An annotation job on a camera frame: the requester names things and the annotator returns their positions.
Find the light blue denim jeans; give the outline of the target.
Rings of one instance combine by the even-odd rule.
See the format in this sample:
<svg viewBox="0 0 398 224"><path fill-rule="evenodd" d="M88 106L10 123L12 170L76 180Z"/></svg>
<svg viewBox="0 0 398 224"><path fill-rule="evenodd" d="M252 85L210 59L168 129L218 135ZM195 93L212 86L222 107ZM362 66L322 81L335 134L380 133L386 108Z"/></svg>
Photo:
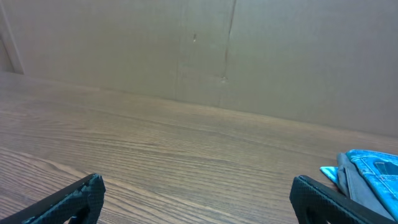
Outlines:
<svg viewBox="0 0 398 224"><path fill-rule="evenodd" d="M397 221L397 155L357 149L348 151L346 155Z"/></svg>

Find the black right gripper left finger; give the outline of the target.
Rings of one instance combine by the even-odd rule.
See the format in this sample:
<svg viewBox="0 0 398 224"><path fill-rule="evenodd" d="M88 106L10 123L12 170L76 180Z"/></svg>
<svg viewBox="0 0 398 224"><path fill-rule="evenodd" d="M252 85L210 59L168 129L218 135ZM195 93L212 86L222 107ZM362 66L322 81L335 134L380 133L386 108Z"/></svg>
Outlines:
<svg viewBox="0 0 398 224"><path fill-rule="evenodd" d="M90 174L41 201L1 220L1 224L96 224L106 188Z"/></svg>

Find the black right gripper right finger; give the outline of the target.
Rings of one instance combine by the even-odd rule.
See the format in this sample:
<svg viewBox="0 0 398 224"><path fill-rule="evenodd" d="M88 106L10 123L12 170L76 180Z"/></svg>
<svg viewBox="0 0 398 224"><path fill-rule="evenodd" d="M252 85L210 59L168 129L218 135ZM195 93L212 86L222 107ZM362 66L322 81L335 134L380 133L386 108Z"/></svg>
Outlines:
<svg viewBox="0 0 398 224"><path fill-rule="evenodd" d="M306 176L296 176L289 196L300 224L396 224Z"/></svg>

